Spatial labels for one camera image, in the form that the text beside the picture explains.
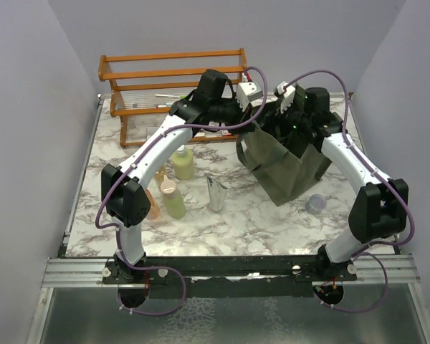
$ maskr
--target white marble surface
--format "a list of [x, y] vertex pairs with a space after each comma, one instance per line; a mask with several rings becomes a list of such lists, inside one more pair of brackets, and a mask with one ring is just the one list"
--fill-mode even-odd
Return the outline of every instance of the white marble surface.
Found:
[[[332, 110], [343, 115], [343, 99], [332, 99]], [[110, 101], [105, 100], [95, 134], [95, 142], [86, 169], [77, 205], [67, 257], [105, 257], [115, 252], [114, 229], [96, 229], [94, 219], [100, 205], [100, 172], [103, 166], [114, 166], [136, 148], [119, 145], [120, 120], [111, 118]], [[161, 119], [137, 125], [143, 135], [146, 126], [158, 125]], [[360, 146], [352, 117], [348, 130]], [[154, 255], [248, 255], [248, 254], [314, 254], [317, 248], [335, 238], [348, 227], [348, 214], [355, 193], [341, 172], [328, 169], [321, 182], [298, 199], [276, 207], [256, 179], [238, 162], [235, 144], [209, 143], [190, 145], [195, 155], [196, 176], [179, 181], [187, 213], [182, 220], [169, 217], [154, 181], [150, 191], [161, 206], [162, 216], [143, 222], [143, 246]], [[171, 163], [168, 175], [173, 176]], [[229, 187], [221, 214], [207, 209], [209, 195], [205, 175], [209, 174]], [[317, 216], [305, 210], [310, 195], [322, 194], [328, 200], [326, 209]], [[109, 221], [104, 212], [102, 223]], [[375, 247], [373, 252], [393, 253], [390, 247]]]

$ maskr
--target orange object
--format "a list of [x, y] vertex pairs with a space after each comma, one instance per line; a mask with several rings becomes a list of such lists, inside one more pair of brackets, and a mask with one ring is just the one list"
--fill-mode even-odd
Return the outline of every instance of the orange object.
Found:
[[156, 220], [161, 215], [161, 210], [159, 209], [159, 205], [156, 203], [155, 198], [151, 192], [148, 189], [146, 189], [145, 192], [151, 203], [151, 208], [146, 216], [146, 219], [151, 221]]
[[[197, 67], [197, 68], [178, 68], [169, 69], [168, 64], [172, 61], [179, 59], [204, 59], [212, 61], [212, 59], [220, 59], [222, 57], [239, 57], [237, 65], [228, 65], [220, 67]], [[156, 60], [166, 60], [165, 69], [157, 70], [135, 70], [124, 72], [112, 71], [113, 64], [122, 64], [122, 67], [130, 64], [147, 65]], [[235, 74], [235, 79], [232, 80], [234, 85], [242, 81], [242, 73], [247, 68], [247, 58], [245, 57], [244, 48], [237, 50], [221, 50], [214, 52], [178, 52], [169, 54], [147, 54], [147, 55], [131, 55], [131, 56], [105, 56], [102, 55], [99, 63], [98, 77], [100, 81], [108, 81], [112, 90], [112, 100], [110, 104], [110, 114], [112, 117], [120, 117], [121, 131], [120, 131], [120, 144], [122, 147], [126, 146], [140, 146], [145, 141], [127, 142], [128, 137], [128, 118], [133, 115], [157, 115], [168, 113], [170, 107], [156, 107], [156, 102], [148, 104], [142, 101], [150, 97], [149, 90], [155, 90], [156, 93], [161, 93], [159, 90], [173, 89], [172, 94], [186, 95], [189, 93], [188, 88], [197, 87], [199, 81], [194, 81], [194, 77], [202, 75], [207, 69], [218, 70], [227, 74]], [[149, 80], [157, 78], [159, 82], [149, 83]], [[162, 82], [164, 79], [170, 78], [169, 82]], [[235, 140], [236, 135], [233, 136], [220, 136], [211, 138], [192, 138], [191, 142], [204, 142], [212, 140]]]

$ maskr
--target green bag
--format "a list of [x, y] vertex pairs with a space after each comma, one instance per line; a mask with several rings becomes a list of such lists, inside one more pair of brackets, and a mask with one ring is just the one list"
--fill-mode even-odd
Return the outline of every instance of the green bag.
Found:
[[253, 173], [276, 206], [314, 186], [331, 164], [313, 145], [307, 146], [301, 158], [294, 156], [258, 125], [254, 132], [237, 138], [236, 151], [239, 161]]

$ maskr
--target wall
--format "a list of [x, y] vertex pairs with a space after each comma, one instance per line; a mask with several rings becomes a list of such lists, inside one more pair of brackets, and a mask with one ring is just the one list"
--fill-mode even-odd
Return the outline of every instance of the wall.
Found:
[[355, 92], [355, 119], [375, 163], [410, 186], [413, 252], [430, 311], [430, 0], [408, 0]]
[[0, 1], [0, 343], [25, 343], [96, 98], [48, 3]]
[[[404, 0], [49, 0], [98, 92], [100, 55], [244, 47], [274, 87], [328, 68], [355, 89]], [[328, 76], [309, 79], [340, 92]]]

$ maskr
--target yellow-green bottle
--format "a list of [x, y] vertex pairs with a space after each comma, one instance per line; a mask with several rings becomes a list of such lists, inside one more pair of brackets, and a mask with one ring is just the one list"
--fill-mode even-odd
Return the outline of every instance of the yellow-green bottle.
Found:
[[171, 157], [175, 176], [182, 181], [187, 181], [194, 177], [194, 157], [193, 153], [184, 145], [177, 149]]
[[167, 214], [175, 219], [182, 219], [186, 214], [185, 202], [183, 202], [183, 197], [177, 189], [175, 181], [171, 181], [167, 176], [164, 176], [160, 189]]

